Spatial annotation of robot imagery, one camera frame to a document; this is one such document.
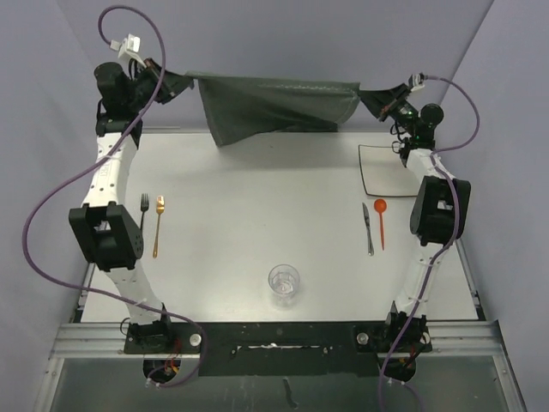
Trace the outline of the grey cloth placemat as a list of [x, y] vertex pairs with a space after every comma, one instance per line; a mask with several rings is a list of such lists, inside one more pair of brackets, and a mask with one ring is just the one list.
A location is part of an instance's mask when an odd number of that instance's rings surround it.
[[217, 147], [269, 132], [335, 132], [356, 112], [358, 82], [222, 76], [189, 71]]

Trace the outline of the white square plate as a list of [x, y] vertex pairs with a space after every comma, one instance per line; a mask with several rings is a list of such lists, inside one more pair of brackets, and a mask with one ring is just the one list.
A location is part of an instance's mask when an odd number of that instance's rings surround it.
[[359, 170], [365, 194], [370, 197], [417, 196], [420, 182], [389, 147], [360, 144]]

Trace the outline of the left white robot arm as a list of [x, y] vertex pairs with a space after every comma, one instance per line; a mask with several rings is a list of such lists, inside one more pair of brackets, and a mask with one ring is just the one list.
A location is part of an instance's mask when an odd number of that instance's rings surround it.
[[142, 224], [131, 217], [124, 199], [142, 135], [138, 114], [150, 100], [171, 101], [190, 80], [163, 72], [151, 58], [135, 64], [132, 76], [109, 62], [99, 65], [94, 77], [101, 95], [95, 125], [100, 165], [81, 207], [70, 210], [69, 224], [86, 260], [110, 278], [124, 299], [129, 341], [163, 353], [172, 347], [175, 332], [142, 267]]

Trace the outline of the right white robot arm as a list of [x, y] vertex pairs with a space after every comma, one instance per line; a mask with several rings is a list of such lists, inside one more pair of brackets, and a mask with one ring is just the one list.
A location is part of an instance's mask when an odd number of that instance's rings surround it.
[[394, 121], [403, 166], [419, 181], [410, 215], [410, 232], [416, 246], [405, 272], [405, 282], [382, 329], [384, 345], [403, 350], [419, 342], [426, 331], [429, 293], [442, 260], [462, 236], [468, 212], [471, 185], [456, 178], [436, 152], [435, 129], [443, 121], [437, 104], [414, 108], [407, 97], [418, 88], [401, 84], [385, 90], [361, 90], [359, 98], [379, 121]]

